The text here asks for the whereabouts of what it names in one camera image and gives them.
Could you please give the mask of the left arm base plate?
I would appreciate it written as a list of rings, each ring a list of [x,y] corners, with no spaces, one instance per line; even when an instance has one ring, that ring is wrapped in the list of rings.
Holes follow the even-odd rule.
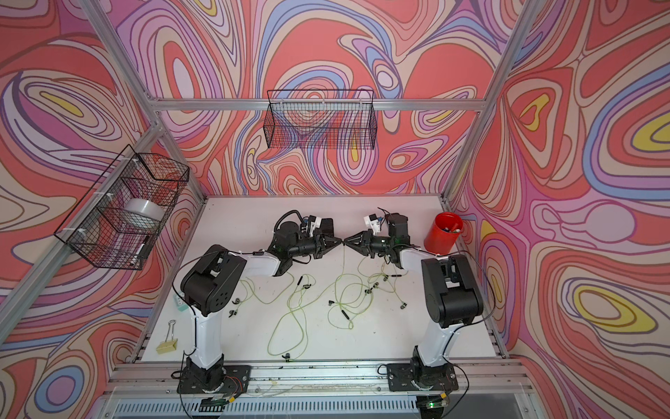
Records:
[[[247,392],[250,375],[249,365],[215,365],[209,369],[188,365],[181,371],[177,393],[240,396]]]

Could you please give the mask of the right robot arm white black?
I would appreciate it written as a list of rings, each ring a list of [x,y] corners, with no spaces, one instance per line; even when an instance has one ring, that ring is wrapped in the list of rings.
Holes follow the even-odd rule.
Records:
[[[409,363],[387,367],[389,389],[401,390],[404,380],[419,390],[455,390],[458,383],[450,351],[461,330],[474,325],[484,309],[468,257],[452,251],[464,227],[462,218],[451,212],[435,216],[423,247],[412,243],[407,216],[390,213],[384,219],[386,236],[378,236],[370,223],[367,230],[345,238],[344,245],[363,256],[385,258],[403,271],[420,274],[430,317]]]

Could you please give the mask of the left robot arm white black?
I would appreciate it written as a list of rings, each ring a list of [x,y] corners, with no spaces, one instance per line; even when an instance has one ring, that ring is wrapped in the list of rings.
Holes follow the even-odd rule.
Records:
[[[185,356],[178,392],[207,394],[223,389],[228,377],[221,350],[223,309],[241,279],[280,277],[297,258],[320,259],[340,244],[331,218],[303,216],[291,209],[275,223],[266,250],[244,253],[219,244],[211,246],[180,285],[183,302],[194,319],[194,349]]]

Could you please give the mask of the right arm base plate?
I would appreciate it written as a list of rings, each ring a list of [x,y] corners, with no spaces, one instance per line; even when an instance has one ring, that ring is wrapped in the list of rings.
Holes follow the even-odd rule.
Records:
[[[450,394],[459,389],[453,364],[426,367],[412,363],[386,366],[387,384],[392,392],[441,391]]]

